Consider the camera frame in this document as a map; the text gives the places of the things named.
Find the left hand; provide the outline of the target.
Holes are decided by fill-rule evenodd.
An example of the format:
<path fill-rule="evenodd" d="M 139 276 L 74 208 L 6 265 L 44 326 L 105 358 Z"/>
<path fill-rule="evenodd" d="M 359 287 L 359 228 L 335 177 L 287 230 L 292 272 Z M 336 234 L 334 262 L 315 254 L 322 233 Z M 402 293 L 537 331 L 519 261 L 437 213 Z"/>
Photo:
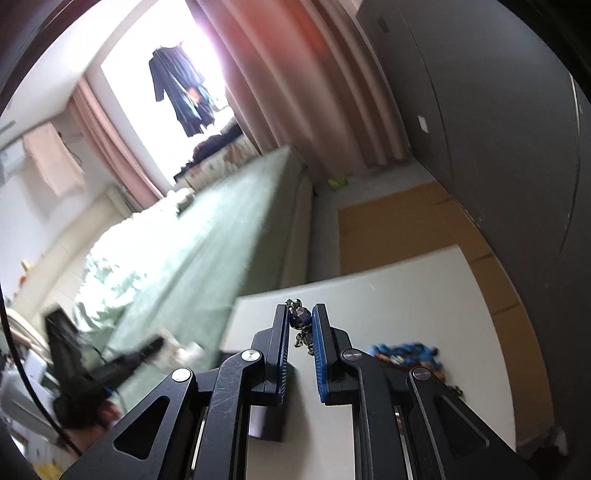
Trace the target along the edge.
<path fill-rule="evenodd" d="M 111 401 L 105 401 L 98 410 L 99 422 L 91 427 L 67 430 L 71 442 L 81 452 L 86 452 L 105 436 L 122 416 L 121 409 Z"/>

